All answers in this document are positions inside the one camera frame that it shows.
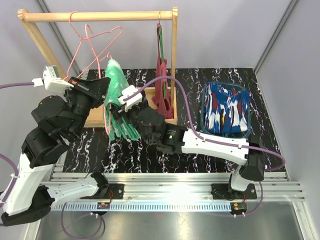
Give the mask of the pink wire hanger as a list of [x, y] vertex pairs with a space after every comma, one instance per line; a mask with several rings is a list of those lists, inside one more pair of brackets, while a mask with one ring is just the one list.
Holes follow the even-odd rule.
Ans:
[[[88, 40], [87, 40], [87, 38], [86, 38], [86, 34], [85, 34], [85, 35], [82, 35], [82, 34], [78, 31], [78, 29], [74, 26], [74, 24], [73, 24], [72, 17], [73, 17], [76, 13], [78, 13], [78, 11], [76, 11], [76, 10], [74, 10], [74, 11], [72, 11], [72, 12], [70, 13], [70, 15], [68, 16], [68, 24], [69, 24], [69, 26], [72, 28], [72, 30], [75, 32], [75, 34], [77, 35], [77, 37], [79, 38], [79, 43], [78, 43], [78, 46], [77, 46], [77, 48], [76, 48], [76, 51], [75, 51], [75, 53], [74, 53], [71, 61], [70, 61], [69, 67], [68, 67], [68, 69], [67, 69], [66, 76], [63, 78], [64, 81], [68, 80], [68, 79], [71, 77], [71, 68], [74, 67], [75, 64], [76, 64], [76, 61], [80, 59], [80, 53], [83, 51], [83, 49], [86, 47], [86, 45], [88, 45], [89, 48], [90, 48], [90, 50], [91, 50], [91, 47], [90, 47], [90, 45], [89, 45], [89, 42], [88, 42]], [[98, 53], [98, 52], [96, 51], [95, 47], [93, 46], [94, 49], [95, 49], [95, 51], [96, 51], [96, 53], [97, 53], [97, 55], [99, 56], [99, 59], [100, 59], [100, 70], [102, 69], [102, 67], [101, 67], [102, 61], [104, 61], [104, 60], [106, 60], [106, 59], [112, 59], [112, 58], [113, 58], [112, 53], [111, 53], [110, 51], [109, 51], [109, 52], [107, 52], [107, 51], [108, 51], [108, 50], [110, 49], [110, 47], [115, 43], [115, 41], [121, 36], [121, 34], [123, 33], [123, 28], [122, 28], [121, 25], [118, 25], [118, 26], [112, 28], [111, 30], [107, 30], [107, 31], [110, 31], [110, 33], [103, 34], [103, 35], [111, 35], [112, 33], [115, 33], [117, 30], [119, 30], [119, 33], [116, 34], [116, 36], [110, 41], [110, 43], [107, 44], [107, 46], [106, 46], [100, 53]], [[94, 33], [91, 33], [90, 31], [88, 31], [88, 34], [89, 34], [89, 36], [96, 35], [96, 34], [94, 34]], [[92, 42], [92, 44], [93, 44], [93, 39], [95, 39], [95, 38], [97, 38], [97, 37], [94, 37], [94, 38], [91, 38], [91, 39], [90, 39], [91, 42]], [[95, 61], [95, 57], [94, 57], [94, 55], [93, 55], [93, 60], [92, 60], [92, 62], [89, 63], [80, 73], [78, 73], [77, 76], [78, 76], [78, 77], [81, 77], [81, 76], [84, 74], [84, 72], [85, 72], [86, 70], [88, 70], [94, 63], [96, 63], [96, 65], [97, 65], [97, 62]]]
[[[97, 55], [96, 51], [95, 51], [95, 48], [94, 48], [94, 45], [92, 44], [92, 41], [91, 41], [91, 38], [95, 38], [95, 37], [98, 37], [98, 36], [101, 36], [101, 35], [104, 35], [104, 34], [109, 34], [110, 31], [102, 31], [98, 34], [95, 34], [95, 35], [92, 35], [92, 36], [89, 36], [88, 34], [88, 31], [90, 31], [92, 34], [94, 33], [91, 26], [89, 24], [85, 24], [84, 26], [84, 31], [85, 31], [85, 36], [86, 36], [86, 39], [90, 45], [90, 48], [91, 48], [91, 51], [93, 53], [93, 56], [95, 58], [95, 61], [97, 63], [97, 68], [98, 68], [98, 76], [99, 78], [101, 78], [101, 60], [99, 59], [99, 56]], [[108, 126], [107, 124], [107, 117], [106, 117], [106, 113], [107, 113], [107, 110], [106, 110], [106, 106], [105, 104], [103, 103], [102, 104], [102, 107], [103, 107], [103, 121], [104, 121], [104, 129], [105, 129], [105, 132], [106, 134], [109, 136], [110, 135], [110, 132], [111, 132], [111, 127]]]

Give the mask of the green white patterned trousers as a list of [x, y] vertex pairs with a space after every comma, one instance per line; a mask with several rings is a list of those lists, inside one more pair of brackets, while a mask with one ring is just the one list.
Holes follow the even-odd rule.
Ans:
[[112, 106], [120, 106], [121, 103], [118, 98], [122, 95], [122, 90], [129, 86], [120, 64], [114, 58], [110, 58], [107, 62], [104, 76], [110, 78], [103, 103], [104, 128], [109, 140], [114, 141], [116, 137], [123, 137], [125, 139], [137, 141], [140, 138], [140, 135], [132, 124], [127, 123], [125, 120], [123, 120], [122, 124], [117, 123], [110, 112]]

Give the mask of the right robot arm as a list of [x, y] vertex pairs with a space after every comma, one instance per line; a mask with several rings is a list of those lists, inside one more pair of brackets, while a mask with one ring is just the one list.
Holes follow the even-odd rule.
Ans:
[[211, 185], [216, 200], [244, 200], [252, 194], [255, 182], [265, 178], [264, 155], [258, 140], [203, 134], [182, 125], [167, 123], [163, 115], [140, 96], [133, 105], [111, 104], [110, 113], [119, 124], [129, 123], [149, 145], [165, 154], [197, 154], [225, 159], [237, 164], [228, 183]]

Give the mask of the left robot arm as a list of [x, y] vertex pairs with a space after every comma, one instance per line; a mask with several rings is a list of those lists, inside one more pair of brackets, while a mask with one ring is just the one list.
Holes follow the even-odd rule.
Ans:
[[32, 223], [46, 216], [57, 205], [83, 198], [107, 196], [109, 182], [94, 171], [88, 179], [49, 187], [42, 184], [62, 154], [80, 136], [92, 109], [100, 107], [107, 95], [110, 78], [69, 80], [35, 78], [31, 85], [45, 87], [52, 95], [44, 98], [32, 111], [37, 123], [25, 138], [18, 169], [1, 193], [2, 225], [5, 227]]

